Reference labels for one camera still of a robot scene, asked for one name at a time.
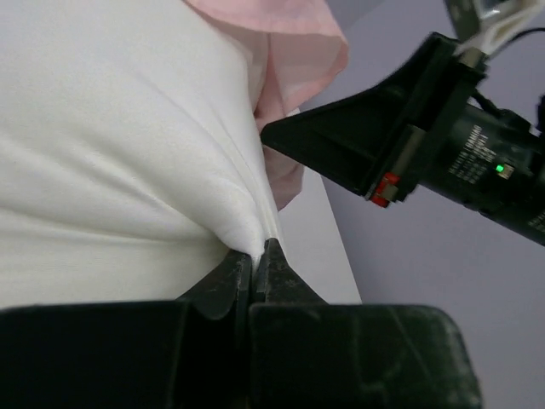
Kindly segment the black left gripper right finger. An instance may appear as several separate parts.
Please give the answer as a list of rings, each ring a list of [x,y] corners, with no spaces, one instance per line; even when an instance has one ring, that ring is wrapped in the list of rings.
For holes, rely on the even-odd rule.
[[[469,408],[454,320],[425,305],[329,305],[267,241],[248,316],[254,408]]]

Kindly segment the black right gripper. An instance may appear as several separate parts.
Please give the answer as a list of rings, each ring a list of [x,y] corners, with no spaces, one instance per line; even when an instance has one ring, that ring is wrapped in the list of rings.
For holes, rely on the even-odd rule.
[[[430,34],[370,89],[268,124],[266,147],[380,207],[418,186],[544,241],[544,138],[478,91],[486,59]]]

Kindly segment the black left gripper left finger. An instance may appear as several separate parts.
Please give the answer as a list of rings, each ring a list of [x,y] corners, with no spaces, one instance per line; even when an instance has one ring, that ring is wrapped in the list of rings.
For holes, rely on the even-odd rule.
[[[251,275],[232,251],[174,300],[3,309],[2,407],[246,407]]]

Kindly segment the pink printed pillowcase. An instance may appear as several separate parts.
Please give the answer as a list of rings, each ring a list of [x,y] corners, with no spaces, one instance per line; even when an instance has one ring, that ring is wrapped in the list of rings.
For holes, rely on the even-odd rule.
[[[264,217],[300,191],[304,168],[261,147],[347,64],[347,43],[323,1],[178,1],[164,36],[174,82],[159,109],[174,143],[169,197],[187,214]]]

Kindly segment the white pillow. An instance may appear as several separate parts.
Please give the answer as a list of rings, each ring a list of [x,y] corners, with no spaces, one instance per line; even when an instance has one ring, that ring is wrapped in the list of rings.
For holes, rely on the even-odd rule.
[[[182,1],[1,4],[1,304],[170,299],[278,213],[242,52]]]

